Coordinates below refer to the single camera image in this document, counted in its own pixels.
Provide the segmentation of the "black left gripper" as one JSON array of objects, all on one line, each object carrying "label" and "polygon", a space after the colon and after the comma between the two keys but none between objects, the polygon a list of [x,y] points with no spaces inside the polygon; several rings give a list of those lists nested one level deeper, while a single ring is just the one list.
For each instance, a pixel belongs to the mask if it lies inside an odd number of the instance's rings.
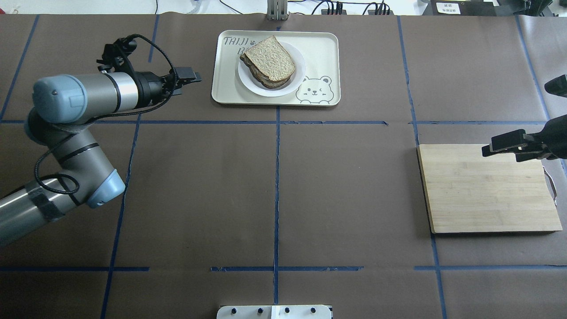
[{"label": "black left gripper", "polygon": [[197,83],[202,81],[199,72],[192,67],[174,67],[171,71],[158,76],[150,71],[134,71],[134,82],[138,89],[138,102],[135,109],[157,105],[171,96],[182,95],[182,88],[176,83]]}]

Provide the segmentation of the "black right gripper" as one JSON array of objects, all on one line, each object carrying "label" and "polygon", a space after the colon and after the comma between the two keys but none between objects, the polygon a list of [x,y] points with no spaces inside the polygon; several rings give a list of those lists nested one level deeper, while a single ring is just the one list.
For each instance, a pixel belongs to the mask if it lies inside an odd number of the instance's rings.
[{"label": "black right gripper", "polygon": [[541,131],[543,144],[524,129],[518,129],[491,138],[491,143],[482,147],[482,156],[516,154],[517,162],[547,159],[567,159],[567,117],[556,117],[547,121]]}]

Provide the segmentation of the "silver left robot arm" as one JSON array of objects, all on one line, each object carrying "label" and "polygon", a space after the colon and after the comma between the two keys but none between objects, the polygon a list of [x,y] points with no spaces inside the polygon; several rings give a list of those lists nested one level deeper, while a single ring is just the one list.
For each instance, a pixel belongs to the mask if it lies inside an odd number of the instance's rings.
[{"label": "silver left robot arm", "polygon": [[34,165],[34,179],[1,199],[1,246],[55,222],[71,210],[103,206],[125,191],[89,126],[105,117],[150,112],[201,81],[191,67],[167,75],[104,71],[39,79],[24,123],[27,136],[48,148]]}]

